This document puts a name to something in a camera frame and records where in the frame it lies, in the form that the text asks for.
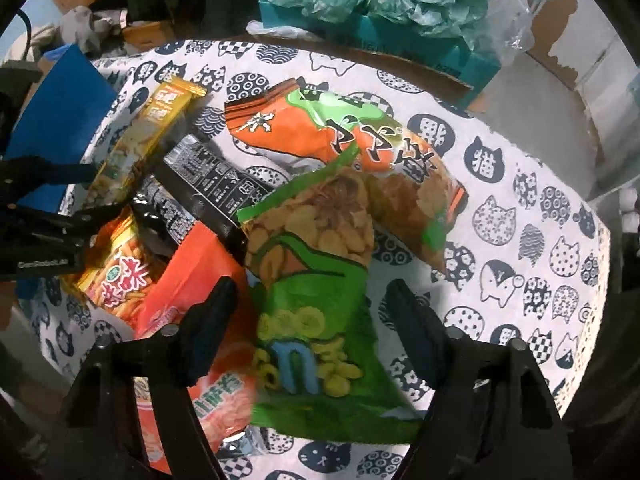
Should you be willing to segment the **yellow biscuit pack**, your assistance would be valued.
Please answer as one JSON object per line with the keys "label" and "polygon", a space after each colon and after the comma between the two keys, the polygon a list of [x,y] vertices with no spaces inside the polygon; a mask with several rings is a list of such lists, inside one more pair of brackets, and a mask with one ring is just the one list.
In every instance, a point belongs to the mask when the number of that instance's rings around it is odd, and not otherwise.
{"label": "yellow biscuit pack", "polygon": [[204,87],[181,78],[160,84],[105,159],[89,186],[85,205],[121,203],[149,165],[153,152],[175,127],[178,117],[193,100],[205,95]]}

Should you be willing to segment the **yellow orange snack bag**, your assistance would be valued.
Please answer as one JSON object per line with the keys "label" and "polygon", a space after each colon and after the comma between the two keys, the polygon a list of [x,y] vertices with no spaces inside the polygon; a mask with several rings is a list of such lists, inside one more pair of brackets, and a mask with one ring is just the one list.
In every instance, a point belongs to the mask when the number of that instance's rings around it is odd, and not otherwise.
{"label": "yellow orange snack bag", "polygon": [[66,292],[88,299],[133,330],[138,327],[146,296],[162,276],[166,263],[142,242],[134,212],[126,206],[104,224],[85,252],[82,270],[62,277]]}

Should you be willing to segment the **black snack pack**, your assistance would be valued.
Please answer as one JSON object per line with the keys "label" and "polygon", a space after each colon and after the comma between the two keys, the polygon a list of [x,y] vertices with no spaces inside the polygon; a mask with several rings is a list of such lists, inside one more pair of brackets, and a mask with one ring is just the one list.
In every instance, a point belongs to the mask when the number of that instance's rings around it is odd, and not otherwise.
{"label": "black snack pack", "polygon": [[212,144],[188,134],[143,178],[131,206],[161,240],[174,245],[202,222],[242,263],[247,238],[238,211],[261,202],[270,191],[219,156]]}

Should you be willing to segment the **red shrimp chip bag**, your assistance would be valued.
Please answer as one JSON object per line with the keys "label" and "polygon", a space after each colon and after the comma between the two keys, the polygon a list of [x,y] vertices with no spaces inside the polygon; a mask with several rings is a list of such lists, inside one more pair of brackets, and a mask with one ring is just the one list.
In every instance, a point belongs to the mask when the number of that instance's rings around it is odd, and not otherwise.
{"label": "red shrimp chip bag", "polygon": [[221,479],[215,453],[250,421],[256,314],[244,270],[218,237],[197,223],[146,295],[137,340],[160,336],[168,349],[152,375],[134,378],[150,466],[175,479]]}

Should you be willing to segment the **green bean snack bag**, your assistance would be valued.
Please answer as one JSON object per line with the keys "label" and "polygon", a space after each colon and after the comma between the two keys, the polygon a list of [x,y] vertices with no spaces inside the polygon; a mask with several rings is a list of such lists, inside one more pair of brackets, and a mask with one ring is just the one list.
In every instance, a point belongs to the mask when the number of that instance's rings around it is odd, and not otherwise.
{"label": "green bean snack bag", "polygon": [[238,213],[257,278],[252,425],[307,440],[404,444],[420,418],[378,358],[374,227],[358,171],[331,162]]}

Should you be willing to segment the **orange green snack bag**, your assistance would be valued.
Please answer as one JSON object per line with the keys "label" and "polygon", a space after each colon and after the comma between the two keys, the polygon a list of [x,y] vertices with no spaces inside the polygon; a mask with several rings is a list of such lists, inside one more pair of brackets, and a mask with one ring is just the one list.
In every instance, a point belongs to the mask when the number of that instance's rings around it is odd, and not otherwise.
{"label": "orange green snack bag", "polygon": [[378,106],[290,79],[226,104],[232,136],[290,174],[331,162],[358,171],[373,220],[445,271],[463,185],[427,141]]}

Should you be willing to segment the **blue cardboard box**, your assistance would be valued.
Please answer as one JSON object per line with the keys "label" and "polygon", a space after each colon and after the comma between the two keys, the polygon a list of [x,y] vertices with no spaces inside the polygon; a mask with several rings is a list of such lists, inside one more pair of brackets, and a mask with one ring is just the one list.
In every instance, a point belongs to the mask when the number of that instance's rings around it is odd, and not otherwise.
{"label": "blue cardboard box", "polygon": [[98,167],[85,150],[115,91],[77,46],[1,65],[1,203],[55,212]]}

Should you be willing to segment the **cat pattern tablecloth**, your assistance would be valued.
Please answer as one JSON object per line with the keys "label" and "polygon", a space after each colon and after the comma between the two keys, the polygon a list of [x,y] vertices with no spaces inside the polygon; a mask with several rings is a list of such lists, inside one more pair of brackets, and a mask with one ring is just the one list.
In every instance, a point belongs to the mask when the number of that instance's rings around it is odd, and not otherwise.
{"label": "cat pattern tablecloth", "polygon": [[48,479],[569,479],[608,237],[501,138],[318,52],[142,55],[40,214],[32,322],[73,385]]}

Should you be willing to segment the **grey towel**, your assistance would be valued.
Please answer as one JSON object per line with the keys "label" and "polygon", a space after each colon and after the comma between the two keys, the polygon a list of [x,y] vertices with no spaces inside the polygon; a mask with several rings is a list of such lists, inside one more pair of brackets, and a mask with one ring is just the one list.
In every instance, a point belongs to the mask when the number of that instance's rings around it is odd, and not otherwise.
{"label": "grey towel", "polygon": [[96,11],[88,6],[75,6],[62,16],[58,24],[35,27],[28,16],[18,15],[26,30],[14,40],[3,62],[37,62],[47,52],[74,44],[88,58],[99,58],[122,45],[122,30],[128,25],[128,10]]}

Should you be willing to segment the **teal box with bags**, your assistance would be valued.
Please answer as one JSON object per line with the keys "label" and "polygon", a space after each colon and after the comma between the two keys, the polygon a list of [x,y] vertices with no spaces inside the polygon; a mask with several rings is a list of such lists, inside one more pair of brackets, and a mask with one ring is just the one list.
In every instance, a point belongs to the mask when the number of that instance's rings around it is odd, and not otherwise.
{"label": "teal box with bags", "polygon": [[259,0],[262,26],[402,58],[459,81],[472,101],[534,43],[526,0]]}

